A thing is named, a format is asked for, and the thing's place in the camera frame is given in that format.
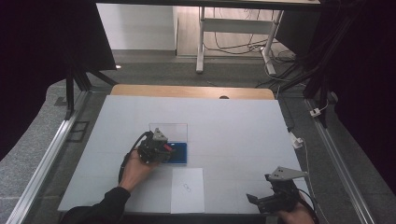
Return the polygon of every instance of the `gray carpet floor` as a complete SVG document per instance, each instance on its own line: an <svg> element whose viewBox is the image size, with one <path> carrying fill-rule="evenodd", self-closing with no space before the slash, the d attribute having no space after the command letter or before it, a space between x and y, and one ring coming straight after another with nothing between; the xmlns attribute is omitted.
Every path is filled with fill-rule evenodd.
<svg viewBox="0 0 396 224"><path fill-rule="evenodd" d="M205 72L202 75L195 74L193 60L169 57L152 60L148 57L139 63L128 63L128 59L119 57L118 62L121 62L119 63L121 69L117 72L109 71L106 74L119 83L254 88L258 83L269 80L263 72L263 63L254 60L241 62L205 59ZM276 66L276 70L281 72L286 67L285 64L280 64ZM110 92L110 88L101 80L95 77L90 77L90 79L92 84L99 88L89 93L89 99L78 122L68 135L68 141L53 164L24 223L57 223L59 221L61 214L57 212L58 204L89 139L103 101ZM307 112L302 89L303 86L292 88L279 94L277 100L288 127L297 137L304 139L306 149L299 148L296 154L303 170L307 170L307 161L309 161L310 178L314 190L314 192L311 190L311 194L315 193L322 208L322 212L318 211L320 221L327 223L326 217L329 223L361 223L333 168L314 121ZM52 85L48 90L46 103L29 130L12 151L0 161L0 223L7 222L63 121L64 97L64 81ZM377 223L396 223L395 195L337 119L333 112L333 105L328 107L327 120L328 130L341 150Z"/></svg>

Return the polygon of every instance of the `table leg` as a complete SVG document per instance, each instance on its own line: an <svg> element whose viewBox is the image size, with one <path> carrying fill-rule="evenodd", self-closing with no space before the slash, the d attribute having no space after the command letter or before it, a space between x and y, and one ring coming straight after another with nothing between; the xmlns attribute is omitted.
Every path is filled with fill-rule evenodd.
<svg viewBox="0 0 396 224"><path fill-rule="evenodd" d="M279 11L279 13L277 14L276 19L274 20L274 23L271 27L270 34L268 35L268 40L267 43L265 44L265 48L261 48L262 57L264 58L265 66L267 67L268 74L270 76L276 75L276 71L274 69L274 66L270 58L270 50L271 50L271 45L275 38L277 26L279 25L280 18L282 17L282 13L283 11Z"/></svg>
<svg viewBox="0 0 396 224"><path fill-rule="evenodd" d="M204 72L204 26L205 26L205 8L201 7L197 67L196 67L196 73L198 74L202 74Z"/></svg>

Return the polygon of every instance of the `person's left hand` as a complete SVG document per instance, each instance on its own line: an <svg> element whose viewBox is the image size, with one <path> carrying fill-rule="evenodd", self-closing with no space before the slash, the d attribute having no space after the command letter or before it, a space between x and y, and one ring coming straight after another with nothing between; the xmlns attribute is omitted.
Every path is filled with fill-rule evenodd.
<svg viewBox="0 0 396 224"><path fill-rule="evenodd" d="M132 192L136 185L144 180L158 164L154 162L149 164L143 163L139 158L137 150L134 150L125 166L119 187Z"/></svg>

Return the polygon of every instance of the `white tabletop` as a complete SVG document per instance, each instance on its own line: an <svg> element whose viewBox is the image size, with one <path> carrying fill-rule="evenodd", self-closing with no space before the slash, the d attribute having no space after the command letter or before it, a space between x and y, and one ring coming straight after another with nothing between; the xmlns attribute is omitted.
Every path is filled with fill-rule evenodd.
<svg viewBox="0 0 396 224"><path fill-rule="evenodd" d="M273 195L264 175L277 166L301 170L278 101L109 95L59 210L99 203L116 187L124 155L150 123L188 124L188 164L181 168L203 168L208 214L258 214L246 194ZM156 168L125 211L170 213L175 167ZM295 183L307 191L303 179Z"/></svg>

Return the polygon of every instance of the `black sleeve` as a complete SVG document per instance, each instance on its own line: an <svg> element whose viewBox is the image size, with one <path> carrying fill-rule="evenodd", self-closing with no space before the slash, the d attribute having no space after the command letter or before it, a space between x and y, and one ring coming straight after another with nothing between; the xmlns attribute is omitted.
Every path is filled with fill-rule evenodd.
<svg viewBox="0 0 396 224"><path fill-rule="evenodd" d="M89 207L74 207L68 211L61 224L115 224L119 223L124 212L125 203L131 194L128 190L116 187L105 194L105 198Z"/></svg>

